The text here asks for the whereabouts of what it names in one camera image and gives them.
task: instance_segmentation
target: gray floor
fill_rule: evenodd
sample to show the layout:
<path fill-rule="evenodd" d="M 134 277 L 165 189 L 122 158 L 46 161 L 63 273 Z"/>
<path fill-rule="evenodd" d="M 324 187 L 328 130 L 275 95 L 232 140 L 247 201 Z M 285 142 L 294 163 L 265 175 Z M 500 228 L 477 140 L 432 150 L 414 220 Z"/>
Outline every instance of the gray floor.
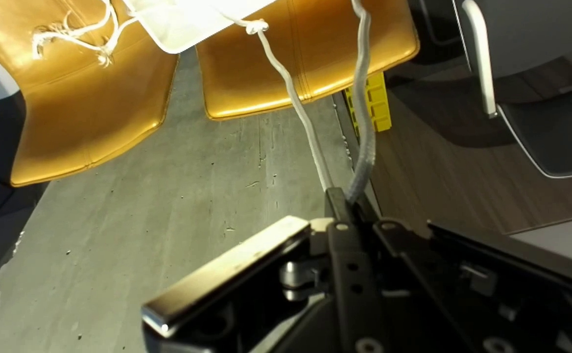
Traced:
<path fill-rule="evenodd" d="M 199 83 L 185 56 L 161 132 L 50 187 L 0 273 L 0 353 L 146 352 L 142 303 L 287 214 L 324 216 L 294 112 L 214 124 Z M 347 185 L 334 105 L 310 114 L 336 183 Z"/>

